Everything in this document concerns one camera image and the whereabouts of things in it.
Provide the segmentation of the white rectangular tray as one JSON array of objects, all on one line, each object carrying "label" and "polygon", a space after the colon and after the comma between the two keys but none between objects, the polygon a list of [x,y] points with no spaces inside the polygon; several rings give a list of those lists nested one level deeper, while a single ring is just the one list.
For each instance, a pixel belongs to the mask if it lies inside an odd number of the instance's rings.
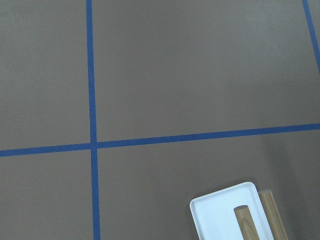
[{"label": "white rectangular tray", "polygon": [[272,240],[256,186],[243,182],[191,200],[189,207],[200,240],[242,240],[234,209],[248,206],[258,237]]}]

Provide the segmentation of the wooden rack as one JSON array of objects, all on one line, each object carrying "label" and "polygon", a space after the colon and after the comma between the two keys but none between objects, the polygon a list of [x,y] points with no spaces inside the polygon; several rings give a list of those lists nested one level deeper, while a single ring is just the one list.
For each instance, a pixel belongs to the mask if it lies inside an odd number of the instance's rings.
[{"label": "wooden rack", "polygon": [[[258,192],[267,222],[274,240],[288,240],[288,235],[278,210],[273,192],[270,189]],[[259,233],[247,205],[233,209],[238,226],[244,240],[260,240]]]}]

